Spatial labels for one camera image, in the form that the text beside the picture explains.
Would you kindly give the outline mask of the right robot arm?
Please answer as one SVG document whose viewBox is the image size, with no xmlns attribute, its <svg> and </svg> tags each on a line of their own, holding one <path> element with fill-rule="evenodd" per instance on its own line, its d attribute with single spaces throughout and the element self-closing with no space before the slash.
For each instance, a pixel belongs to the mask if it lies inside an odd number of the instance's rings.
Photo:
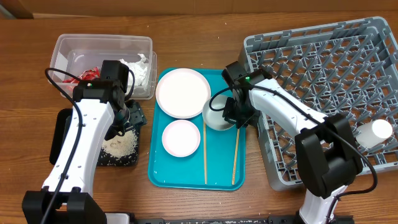
<svg viewBox="0 0 398 224">
<path fill-rule="evenodd" d="M 347 186 L 363 169 L 348 120 L 309 108 L 263 69 L 248 73 L 234 62 L 222 77 L 233 93 L 223 108 L 227 122 L 237 128 L 256 126 L 265 114 L 295 139 L 297 167 L 307 193 L 287 223 L 353 223 L 353 217 L 333 214 L 337 201 L 349 193 Z"/>
</svg>

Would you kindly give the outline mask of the wooden chopstick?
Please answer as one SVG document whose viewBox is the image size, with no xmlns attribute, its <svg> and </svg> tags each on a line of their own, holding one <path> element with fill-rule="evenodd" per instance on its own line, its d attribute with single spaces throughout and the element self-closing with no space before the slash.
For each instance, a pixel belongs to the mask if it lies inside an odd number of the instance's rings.
<svg viewBox="0 0 398 224">
<path fill-rule="evenodd" d="M 207 147 L 206 147 L 206 123 L 203 121 L 203 160 L 204 160 L 204 176 L 205 184 L 207 185 Z"/>
<path fill-rule="evenodd" d="M 239 136 L 240 136 L 240 129 L 237 129 L 236 144 L 235 144 L 235 148 L 234 148 L 233 173 L 232 173 L 232 179 L 231 179 L 232 185 L 235 184 L 235 179 L 236 179 L 236 164 L 237 164 L 237 158 L 238 158 Z"/>
</svg>

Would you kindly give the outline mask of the red snack wrapper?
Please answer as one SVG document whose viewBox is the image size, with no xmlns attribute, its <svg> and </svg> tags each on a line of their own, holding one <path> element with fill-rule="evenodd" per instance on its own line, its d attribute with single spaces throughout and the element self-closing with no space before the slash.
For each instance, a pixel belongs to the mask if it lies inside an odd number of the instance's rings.
<svg viewBox="0 0 398 224">
<path fill-rule="evenodd" d="M 81 75 L 78 76 L 80 80 L 94 80 L 100 77 L 100 71 L 98 67 L 94 67 L 89 70 L 85 70 Z M 80 81 L 76 78 L 69 78 L 63 81 L 64 83 L 79 83 Z"/>
</svg>

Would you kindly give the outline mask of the small white plate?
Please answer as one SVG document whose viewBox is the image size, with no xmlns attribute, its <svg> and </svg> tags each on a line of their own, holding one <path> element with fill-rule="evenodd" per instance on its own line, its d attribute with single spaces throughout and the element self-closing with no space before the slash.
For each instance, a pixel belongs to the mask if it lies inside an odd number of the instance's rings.
<svg viewBox="0 0 398 224">
<path fill-rule="evenodd" d="M 190 156 L 198 149 L 200 141 L 199 129 L 184 119 L 171 122 L 162 133 L 162 145 L 174 157 Z"/>
</svg>

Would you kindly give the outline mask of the large white plate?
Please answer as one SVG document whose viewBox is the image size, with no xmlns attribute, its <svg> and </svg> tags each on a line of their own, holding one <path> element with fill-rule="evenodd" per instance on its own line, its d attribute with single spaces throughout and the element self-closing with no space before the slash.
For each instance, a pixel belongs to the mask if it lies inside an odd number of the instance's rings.
<svg viewBox="0 0 398 224">
<path fill-rule="evenodd" d="M 177 68 L 160 78 L 155 97 L 161 110 L 177 119 L 189 119 L 203 111 L 210 99 L 211 88 L 207 79 L 189 68 Z"/>
</svg>

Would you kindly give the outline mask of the small white cup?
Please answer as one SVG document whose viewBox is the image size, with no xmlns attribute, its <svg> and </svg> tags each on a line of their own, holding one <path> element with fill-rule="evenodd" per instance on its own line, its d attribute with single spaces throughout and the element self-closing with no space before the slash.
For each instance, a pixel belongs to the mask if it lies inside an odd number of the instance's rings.
<svg viewBox="0 0 398 224">
<path fill-rule="evenodd" d="M 393 128 L 388 121 L 377 119 L 359 126 L 358 131 L 357 142 L 363 147 L 372 148 L 388 139 L 392 135 Z"/>
</svg>

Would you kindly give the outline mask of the white napkin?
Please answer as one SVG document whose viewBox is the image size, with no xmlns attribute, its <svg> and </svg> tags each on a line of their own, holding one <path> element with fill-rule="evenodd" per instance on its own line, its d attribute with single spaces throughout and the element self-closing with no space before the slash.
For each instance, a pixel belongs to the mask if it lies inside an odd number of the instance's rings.
<svg viewBox="0 0 398 224">
<path fill-rule="evenodd" d="M 128 68 L 133 72 L 134 78 L 135 78 L 135 84 L 134 86 L 147 86 L 147 75 L 148 75 L 148 70 L 149 70 L 149 64 L 146 63 L 146 56 L 144 54 L 138 54 L 140 56 L 140 60 L 137 62 L 127 62 L 123 58 L 119 59 L 119 61 L 127 65 Z"/>
</svg>

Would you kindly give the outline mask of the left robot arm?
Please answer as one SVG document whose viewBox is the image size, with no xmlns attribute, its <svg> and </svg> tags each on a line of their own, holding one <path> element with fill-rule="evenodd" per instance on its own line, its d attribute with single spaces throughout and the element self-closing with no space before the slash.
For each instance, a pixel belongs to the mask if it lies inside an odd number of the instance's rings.
<svg viewBox="0 0 398 224">
<path fill-rule="evenodd" d="M 133 72 L 118 60 L 105 60 L 99 78 L 79 79 L 72 96 L 70 124 L 57 161 L 40 191 L 28 191 L 22 211 L 28 223 L 133 223 L 126 212 L 104 212 L 92 197 L 102 143 L 147 120 L 130 99 Z"/>
</svg>

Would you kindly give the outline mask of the grey bowl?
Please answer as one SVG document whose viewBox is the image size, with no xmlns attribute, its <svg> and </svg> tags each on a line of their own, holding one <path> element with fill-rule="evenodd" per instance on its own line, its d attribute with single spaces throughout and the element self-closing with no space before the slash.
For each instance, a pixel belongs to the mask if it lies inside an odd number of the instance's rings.
<svg viewBox="0 0 398 224">
<path fill-rule="evenodd" d="M 224 108 L 227 99 L 228 99 L 228 97 L 225 95 L 218 95 L 212 101 L 211 105 L 214 109 Z M 206 123 L 206 125 L 216 131 L 226 131 L 226 130 L 232 128 L 234 126 L 234 124 L 231 124 L 224 120 L 223 111 L 211 110 L 209 103 L 210 103 L 210 100 L 208 100 L 204 104 L 203 111 L 202 111 L 203 120 Z"/>
</svg>

